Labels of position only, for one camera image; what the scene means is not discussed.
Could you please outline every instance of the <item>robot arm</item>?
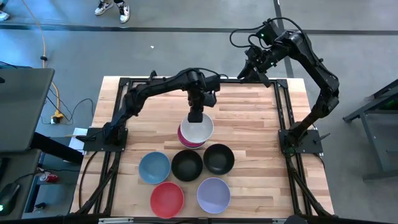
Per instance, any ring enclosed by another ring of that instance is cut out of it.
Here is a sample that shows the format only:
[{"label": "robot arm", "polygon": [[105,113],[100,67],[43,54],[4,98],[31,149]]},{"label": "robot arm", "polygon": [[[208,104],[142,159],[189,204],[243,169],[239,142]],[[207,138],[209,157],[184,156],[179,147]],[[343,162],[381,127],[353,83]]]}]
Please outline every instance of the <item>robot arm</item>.
[{"label": "robot arm", "polygon": [[148,97],[167,93],[174,90],[188,92],[190,112],[188,121],[200,123],[203,119],[203,107],[213,107],[217,100],[215,92],[220,90],[220,76],[205,77],[198,68],[188,68],[170,78],[154,78],[155,71],[149,81],[129,90],[123,98],[121,109],[115,114],[111,122],[103,126],[105,144],[119,140],[120,129],[132,116],[138,116]]},{"label": "robot arm", "polygon": [[311,113],[303,121],[292,125],[286,136],[286,141],[291,146],[296,146],[306,130],[317,119],[328,116],[339,103],[339,81],[322,64],[323,60],[313,53],[311,42],[306,34],[291,30],[280,33],[275,23],[270,19],[263,24],[264,27],[256,33],[256,36],[271,47],[265,50],[261,50],[257,46],[250,47],[245,52],[248,59],[238,78],[243,78],[243,82],[246,80],[261,81],[266,87],[269,87],[270,83],[266,76],[267,70],[275,67],[277,62],[289,56],[303,66],[320,88],[319,97],[311,109]]}]

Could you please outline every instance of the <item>purple bowl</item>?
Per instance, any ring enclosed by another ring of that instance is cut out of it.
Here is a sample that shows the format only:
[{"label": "purple bowl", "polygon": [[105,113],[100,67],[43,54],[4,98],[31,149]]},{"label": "purple bowl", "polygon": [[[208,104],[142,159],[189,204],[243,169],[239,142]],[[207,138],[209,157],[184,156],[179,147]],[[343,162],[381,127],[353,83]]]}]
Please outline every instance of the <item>purple bowl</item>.
[{"label": "purple bowl", "polygon": [[218,214],[228,207],[231,192],[226,182],[220,178],[210,177],[199,185],[197,200],[205,212]]}]

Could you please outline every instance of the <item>shoe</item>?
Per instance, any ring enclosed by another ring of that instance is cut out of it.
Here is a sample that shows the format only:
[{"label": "shoe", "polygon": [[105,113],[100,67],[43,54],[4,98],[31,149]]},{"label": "shoe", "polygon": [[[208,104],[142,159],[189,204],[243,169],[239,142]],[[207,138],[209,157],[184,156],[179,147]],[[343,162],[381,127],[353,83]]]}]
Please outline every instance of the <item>shoe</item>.
[{"label": "shoe", "polygon": [[113,2],[111,1],[110,3],[106,3],[103,1],[99,1],[98,7],[95,9],[95,14],[97,16],[104,14],[108,9],[112,8]]},{"label": "shoe", "polygon": [[9,14],[7,14],[3,11],[0,11],[0,21],[5,21],[6,19],[8,19],[8,17],[10,17]]},{"label": "shoe", "polygon": [[124,3],[119,7],[120,22],[125,23],[130,19],[130,7],[127,3]]}]

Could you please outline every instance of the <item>black bowl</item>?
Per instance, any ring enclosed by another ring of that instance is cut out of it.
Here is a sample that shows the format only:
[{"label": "black bowl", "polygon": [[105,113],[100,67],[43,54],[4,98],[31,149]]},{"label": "black bowl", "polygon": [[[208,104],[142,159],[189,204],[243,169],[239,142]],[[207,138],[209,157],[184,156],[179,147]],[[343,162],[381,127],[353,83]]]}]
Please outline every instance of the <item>black bowl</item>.
[{"label": "black bowl", "polygon": [[228,146],[214,144],[206,149],[203,155],[203,163],[210,172],[223,175],[234,166],[235,156]]},{"label": "black bowl", "polygon": [[178,180],[193,181],[199,177],[202,170],[201,157],[193,150],[182,150],[173,158],[172,171]]}]

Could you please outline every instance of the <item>wooden table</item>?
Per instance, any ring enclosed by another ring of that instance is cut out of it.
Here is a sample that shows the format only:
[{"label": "wooden table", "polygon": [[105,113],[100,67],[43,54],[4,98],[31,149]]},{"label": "wooden table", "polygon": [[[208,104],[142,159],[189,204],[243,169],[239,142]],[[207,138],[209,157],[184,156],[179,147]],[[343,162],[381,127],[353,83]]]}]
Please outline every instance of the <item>wooden table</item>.
[{"label": "wooden table", "polygon": [[[93,127],[102,127],[111,120],[119,78],[104,77]],[[288,79],[288,84],[294,117],[300,121],[310,112],[304,81],[300,78]],[[284,104],[284,95],[281,94],[281,97]],[[214,143],[226,144],[233,150],[236,159],[233,170],[219,176],[231,189],[231,203],[221,214],[206,213],[197,203],[196,192],[204,179],[214,175],[203,170],[197,180],[181,182],[171,173],[167,180],[181,186],[185,194],[185,204],[178,217],[283,218],[292,215],[286,163],[280,153],[277,137],[280,127],[273,87],[223,83],[217,100],[214,108],[205,108],[205,113],[214,121],[214,134],[197,152],[203,155],[204,150]],[[187,93],[173,91],[148,98],[139,116],[127,122],[129,137],[119,166],[112,216],[155,216],[149,204],[155,185],[143,183],[138,174],[138,165],[148,152],[161,151],[172,160],[178,151],[184,149],[177,139],[177,128],[188,111]],[[81,171],[90,155],[85,156]],[[82,203],[98,185],[103,157],[103,152],[97,153],[89,165],[83,181]],[[309,189],[324,208],[333,213],[321,162],[313,155],[304,154],[302,157]],[[78,187],[71,212],[78,210]],[[297,189],[300,208],[304,211],[302,193],[298,186]],[[106,189],[101,212],[107,192]]]}]

